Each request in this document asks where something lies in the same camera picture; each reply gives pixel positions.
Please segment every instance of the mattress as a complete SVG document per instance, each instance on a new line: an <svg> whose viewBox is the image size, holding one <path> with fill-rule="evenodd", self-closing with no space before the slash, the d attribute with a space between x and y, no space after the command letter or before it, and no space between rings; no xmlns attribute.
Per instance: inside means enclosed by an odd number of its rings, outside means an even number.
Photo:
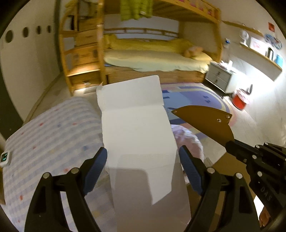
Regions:
<svg viewBox="0 0 286 232"><path fill-rule="evenodd" d="M140 72L174 70L206 73L210 61L198 61L174 52L107 49L104 61L110 65L132 68Z"/></svg>
<svg viewBox="0 0 286 232"><path fill-rule="evenodd" d="M53 176L80 167L103 146L101 112L83 98L73 97L51 108L15 132L6 143L11 164L3 169L6 205L3 210L21 232L28 208L45 172ZM61 193L71 231L77 231L65 193ZM108 174L103 170L85 200L102 231L117 231Z"/></svg>

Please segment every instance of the wooden bunk bed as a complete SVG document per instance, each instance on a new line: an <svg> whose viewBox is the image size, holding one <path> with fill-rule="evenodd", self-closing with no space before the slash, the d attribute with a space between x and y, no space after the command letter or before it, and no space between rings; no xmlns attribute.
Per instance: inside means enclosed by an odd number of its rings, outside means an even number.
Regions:
<svg viewBox="0 0 286 232"><path fill-rule="evenodd" d="M90 12L86 19L80 19L78 15L78 0L74 0L68 5L59 28L59 44L63 70L71 94L74 90L100 83L106 85L148 75L159 75L161 83L202 82L204 80L205 74L199 71L139 72L126 67L105 67L104 34L138 34L139 40L142 40L140 38L142 34L182 38L185 22L204 22L212 25L217 50L215 53L208 51L204 51L204 53L214 61L221 60L222 43L219 31L220 10L218 8L202 0L153 0L153 2L153 16L179 21L179 32L149 28L104 29L104 15L119 14L120 0L99 0L98 3L89 3ZM65 30L66 21L71 16L73 30ZM64 39L71 37L74 38L75 46L67 50Z"/></svg>

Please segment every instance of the plastic bag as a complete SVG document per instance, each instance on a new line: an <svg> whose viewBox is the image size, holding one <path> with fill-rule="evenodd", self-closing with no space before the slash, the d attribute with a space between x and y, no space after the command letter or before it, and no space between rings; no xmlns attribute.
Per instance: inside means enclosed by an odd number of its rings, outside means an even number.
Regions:
<svg viewBox="0 0 286 232"><path fill-rule="evenodd" d="M181 125L171 125L171 128L175 136L178 149L181 146L186 145L193 157L199 158L204 162L204 150L198 137Z"/></svg>

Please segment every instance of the round hole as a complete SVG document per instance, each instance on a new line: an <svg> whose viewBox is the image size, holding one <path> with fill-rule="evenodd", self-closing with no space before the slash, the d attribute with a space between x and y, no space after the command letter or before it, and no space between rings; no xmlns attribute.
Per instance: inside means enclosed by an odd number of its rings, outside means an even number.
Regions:
<svg viewBox="0 0 286 232"><path fill-rule="evenodd" d="M13 31L12 30L7 31L6 36L5 36L5 40L7 43L9 43L13 40Z"/></svg>
<svg viewBox="0 0 286 232"><path fill-rule="evenodd" d="M28 35L29 35L29 29L28 29L27 27L25 27L25 28L23 29L23 36L24 36L25 38L27 38Z"/></svg>
<svg viewBox="0 0 286 232"><path fill-rule="evenodd" d="M50 25L47 26L47 32L51 33L51 26Z"/></svg>
<svg viewBox="0 0 286 232"><path fill-rule="evenodd" d="M41 28L41 26L37 26L37 34L39 35L39 34L41 34L42 33L42 28Z"/></svg>

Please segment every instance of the digital display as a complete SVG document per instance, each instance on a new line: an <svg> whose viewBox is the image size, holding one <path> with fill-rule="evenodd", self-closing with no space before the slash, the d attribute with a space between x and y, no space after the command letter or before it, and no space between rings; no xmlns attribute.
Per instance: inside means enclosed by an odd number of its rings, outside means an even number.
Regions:
<svg viewBox="0 0 286 232"><path fill-rule="evenodd" d="M4 162L6 159L7 159L7 153L4 153L2 156L1 156L1 162Z"/></svg>

